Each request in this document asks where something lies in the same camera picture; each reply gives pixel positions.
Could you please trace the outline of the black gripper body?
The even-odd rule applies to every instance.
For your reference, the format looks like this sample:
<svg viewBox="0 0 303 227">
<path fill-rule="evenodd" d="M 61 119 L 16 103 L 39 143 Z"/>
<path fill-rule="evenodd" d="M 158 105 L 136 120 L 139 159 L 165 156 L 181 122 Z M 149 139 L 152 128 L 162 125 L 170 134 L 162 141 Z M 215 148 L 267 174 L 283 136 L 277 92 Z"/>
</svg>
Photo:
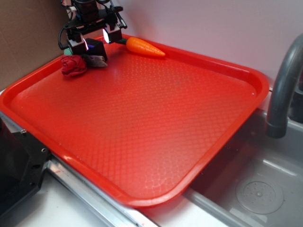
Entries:
<svg viewBox="0 0 303 227">
<path fill-rule="evenodd" d="M 64 0 L 63 8 L 69 13 L 69 21 L 63 26 L 67 38 L 102 30 L 106 24 L 127 28 L 120 15 L 123 7 L 115 6 L 111 0 Z"/>
</svg>

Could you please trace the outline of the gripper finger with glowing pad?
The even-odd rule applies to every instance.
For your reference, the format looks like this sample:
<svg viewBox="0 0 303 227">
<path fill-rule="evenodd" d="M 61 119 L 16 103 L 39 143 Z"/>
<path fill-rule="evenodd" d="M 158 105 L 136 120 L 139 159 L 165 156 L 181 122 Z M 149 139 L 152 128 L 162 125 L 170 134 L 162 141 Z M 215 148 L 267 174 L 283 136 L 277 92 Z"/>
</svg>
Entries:
<svg viewBox="0 0 303 227">
<path fill-rule="evenodd" d="M 103 37 L 107 44 L 115 43 L 120 41 L 122 37 L 121 28 L 117 23 L 115 24 L 106 24 L 102 29 Z"/>
<path fill-rule="evenodd" d="M 78 34 L 74 38 L 68 38 L 67 42 L 72 55 L 87 54 L 88 46 L 82 34 Z"/>
</svg>

